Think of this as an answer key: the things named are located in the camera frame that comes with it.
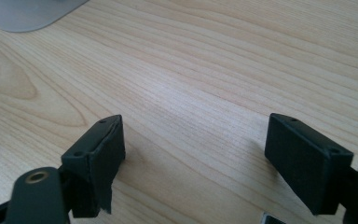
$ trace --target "wooden table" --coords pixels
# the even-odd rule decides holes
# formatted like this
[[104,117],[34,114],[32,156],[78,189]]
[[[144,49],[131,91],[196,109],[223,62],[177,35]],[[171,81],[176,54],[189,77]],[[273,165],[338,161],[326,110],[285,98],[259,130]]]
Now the wooden table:
[[0,203],[121,114],[113,214],[73,223],[340,223],[342,207],[314,217],[265,159],[272,112],[358,168],[358,1],[90,0],[42,30],[0,31]]

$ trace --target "light wood surface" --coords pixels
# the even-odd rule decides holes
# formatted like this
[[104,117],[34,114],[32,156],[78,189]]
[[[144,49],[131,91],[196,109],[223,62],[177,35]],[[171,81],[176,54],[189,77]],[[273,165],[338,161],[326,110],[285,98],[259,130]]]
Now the light wood surface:
[[73,223],[341,223],[342,207],[314,217],[265,159],[272,112],[358,168],[358,0],[90,0],[42,30],[0,31],[0,203],[121,114],[113,214]]

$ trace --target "gray object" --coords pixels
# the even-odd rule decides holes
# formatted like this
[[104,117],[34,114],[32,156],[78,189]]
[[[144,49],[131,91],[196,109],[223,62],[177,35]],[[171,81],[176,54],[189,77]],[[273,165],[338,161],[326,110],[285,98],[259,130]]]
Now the gray object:
[[0,29],[28,32],[48,26],[88,0],[0,0]]

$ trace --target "mounting hole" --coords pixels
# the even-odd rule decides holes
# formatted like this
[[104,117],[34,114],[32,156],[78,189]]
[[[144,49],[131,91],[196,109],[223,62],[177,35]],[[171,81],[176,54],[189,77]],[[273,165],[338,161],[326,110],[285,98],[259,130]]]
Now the mounting hole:
[[339,149],[336,149],[336,148],[330,148],[329,151],[330,151],[331,153],[335,153],[335,154],[341,152]]
[[83,156],[83,152],[82,151],[77,151],[74,153],[74,156]]
[[38,183],[44,179],[48,178],[48,172],[46,171],[38,171],[31,175],[28,175],[25,179],[25,183],[27,184],[35,184]]

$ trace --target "black plastic bracket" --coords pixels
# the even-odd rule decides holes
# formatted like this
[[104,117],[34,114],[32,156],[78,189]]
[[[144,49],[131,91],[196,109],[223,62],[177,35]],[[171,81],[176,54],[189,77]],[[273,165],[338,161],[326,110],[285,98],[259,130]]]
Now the black plastic bracket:
[[342,203],[344,223],[358,223],[352,152],[298,119],[271,114],[265,155],[313,215],[334,215]]
[[111,212],[112,181],[125,159],[120,115],[95,123],[62,155],[62,166],[20,176],[11,200],[0,205],[0,223],[69,223],[74,217]]

